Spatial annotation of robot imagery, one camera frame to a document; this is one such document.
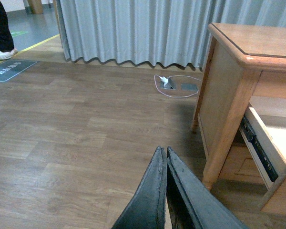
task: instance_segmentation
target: desk top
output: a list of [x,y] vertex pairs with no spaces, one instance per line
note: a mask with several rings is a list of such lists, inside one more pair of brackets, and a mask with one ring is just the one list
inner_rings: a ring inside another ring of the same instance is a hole
[[286,71],[286,28],[223,23],[208,28],[241,66]]

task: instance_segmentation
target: white cable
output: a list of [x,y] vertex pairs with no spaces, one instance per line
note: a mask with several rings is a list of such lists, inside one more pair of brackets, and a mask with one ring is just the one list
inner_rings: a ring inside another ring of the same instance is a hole
[[[154,76],[153,76],[154,84],[156,85],[156,88],[157,88],[158,92],[160,92],[161,94],[166,95],[167,97],[170,97],[170,98],[188,98],[188,97],[191,97],[191,96],[193,96],[193,95],[196,95],[196,94],[199,92],[199,90],[197,90],[196,93],[191,94],[191,95],[187,95],[187,96],[170,96],[170,95],[165,94],[165,93],[163,93],[163,92],[161,92],[161,91],[159,90],[159,88],[158,88],[158,86],[157,86],[157,82],[156,82],[156,76],[158,76],[158,77],[161,79],[161,81],[163,81],[163,78],[162,78],[161,76],[159,76],[159,75],[154,75]],[[199,79],[197,79],[197,78],[194,78],[194,77],[188,76],[188,75],[172,75],[172,76],[169,76],[168,78],[175,77],[175,76],[189,77],[189,78],[193,78],[193,79],[195,79],[195,80],[201,81],[201,80],[199,80]]]

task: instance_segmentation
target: wall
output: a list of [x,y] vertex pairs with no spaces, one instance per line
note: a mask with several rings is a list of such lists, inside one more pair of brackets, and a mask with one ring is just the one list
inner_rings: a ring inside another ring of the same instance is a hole
[[[15,11],[15,10],[24,10],[25,7],[28,7],[27,0],[1,0],[2,5],[6,12]],[[53,0],[41,0],[43,4],[53,3]]]
[[24,10],[23,0],[1,0],[6,12]]

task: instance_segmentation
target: curtain fold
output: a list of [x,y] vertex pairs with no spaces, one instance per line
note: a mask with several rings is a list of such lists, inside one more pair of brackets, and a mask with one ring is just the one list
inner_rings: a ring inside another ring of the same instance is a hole
[[286,27],[286,0],[57,0],[66,59],[202,67],[211,22]]

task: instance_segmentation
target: drawer slide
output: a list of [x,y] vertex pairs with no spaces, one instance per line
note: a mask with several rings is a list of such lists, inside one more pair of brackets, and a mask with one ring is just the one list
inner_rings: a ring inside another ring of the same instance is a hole
[[243,130],[248,142],[250,142],[253,148],[255,149],[258,158],[260,159],[266,173],[269,176],[269,179],[272,182],[275,182],[275,180],[278,178],[278,174],[275,171],[273,165],[271,164],[271,161],[269,160],[267,154],[263,150],[261,144],[259,143],[257,136],[254,132],[254,129],[252,128],[248,119],[245,116],[242,119],[240,128]]

